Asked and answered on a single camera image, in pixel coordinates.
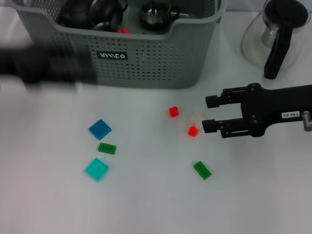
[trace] glass teapot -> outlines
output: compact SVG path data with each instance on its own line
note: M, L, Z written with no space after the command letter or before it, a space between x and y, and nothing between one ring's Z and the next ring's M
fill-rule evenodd
M253 65L264 68L264 77L275 79L290 66L303 44L309 10L297 0L267 0L263 11L248 26L241 50Z

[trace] label sticker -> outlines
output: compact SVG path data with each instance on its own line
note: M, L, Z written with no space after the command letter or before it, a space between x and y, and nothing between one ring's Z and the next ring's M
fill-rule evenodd
M127 52L97 51L98 59L128 60Z
M294 118L294 117L300 117L300 111L282 113L282 118Z

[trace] black handle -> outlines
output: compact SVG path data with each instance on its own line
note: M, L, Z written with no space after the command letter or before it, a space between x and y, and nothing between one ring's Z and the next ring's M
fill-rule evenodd
M280 29L277 31L272 50L264 66L265 78L276 78L291 44L292 34L292 24L288 22L283 22Z
M128 0L125 0L125 2L126 2L126 5L122 9L123 12L125 12L125 10L127 10L127 7L128 7Z
M170 17L171 20L176 20L180 16L180 9L177 6L172 7L171 11L176 10L176 15Z

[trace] blue tile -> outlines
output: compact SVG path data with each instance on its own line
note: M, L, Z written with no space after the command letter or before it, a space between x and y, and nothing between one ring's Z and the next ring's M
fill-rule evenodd
M86 169L86 173L96 181L100 181L108 172L108 170L109 166L107 166L104 162L96 158L88 166L88 168Z
M103 137L112 131L112 129L102 119L93 124L89 130L98 140L102 140Z

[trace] red cube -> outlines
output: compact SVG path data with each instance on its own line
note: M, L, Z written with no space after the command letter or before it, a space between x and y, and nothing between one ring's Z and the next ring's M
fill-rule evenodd
M179 115L179 109L174 106L169 109L169 114L172 118L177 117Z
M194 125L191 126L190 129L189 129L189 135L192 136L192 137L197 136L198 132L199 132L199 129L196 128L196 126L194 126Z

